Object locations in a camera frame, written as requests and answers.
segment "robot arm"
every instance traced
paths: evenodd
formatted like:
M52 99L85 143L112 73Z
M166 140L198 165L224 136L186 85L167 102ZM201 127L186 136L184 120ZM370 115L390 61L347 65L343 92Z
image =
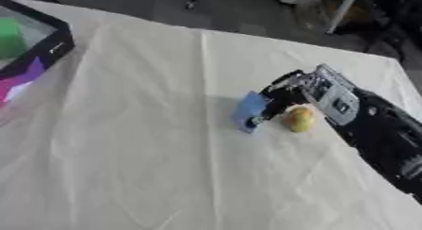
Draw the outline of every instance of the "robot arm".
M422 123L377 94L359 89L327 65L282 76L254 97L261 110L235 112L247 132L293 105L311 103L362 159L397 189L422 204Z

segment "gray floor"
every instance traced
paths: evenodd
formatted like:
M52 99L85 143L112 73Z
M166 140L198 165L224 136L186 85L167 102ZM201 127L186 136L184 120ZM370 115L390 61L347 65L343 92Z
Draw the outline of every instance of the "gray floor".
M185 10L185 0L60 0L65 4L133 15L170 25L183 25L300 41L334 48L360 51L365 42L357 36L326 35L298 25L292 8L277 0L200 0L193 10ZM403 67L422 91L422 51L410 41ZM389 46L379 43L371 53L396 57Z

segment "wrinkled fabric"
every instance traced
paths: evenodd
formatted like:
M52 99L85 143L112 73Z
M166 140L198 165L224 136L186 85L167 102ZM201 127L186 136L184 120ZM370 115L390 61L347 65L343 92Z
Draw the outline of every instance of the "wrinkled fabric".
M422 206L315 110L294 134L230 120L249 90L327 63L422 120L386 57L19 0L76 49L0 111L1 229L421 229Z

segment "colorful box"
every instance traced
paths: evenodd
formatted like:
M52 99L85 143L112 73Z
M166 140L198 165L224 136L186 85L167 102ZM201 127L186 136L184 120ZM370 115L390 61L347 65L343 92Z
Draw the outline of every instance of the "colorful box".
M65 22L11 0L0 0L0 106L73 48Z

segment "green cube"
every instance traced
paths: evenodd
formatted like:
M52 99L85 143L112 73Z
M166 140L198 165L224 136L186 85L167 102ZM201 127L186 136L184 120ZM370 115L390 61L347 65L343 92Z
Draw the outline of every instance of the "green cube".
M0 59L16 58L26 51L18 22L0 18Z

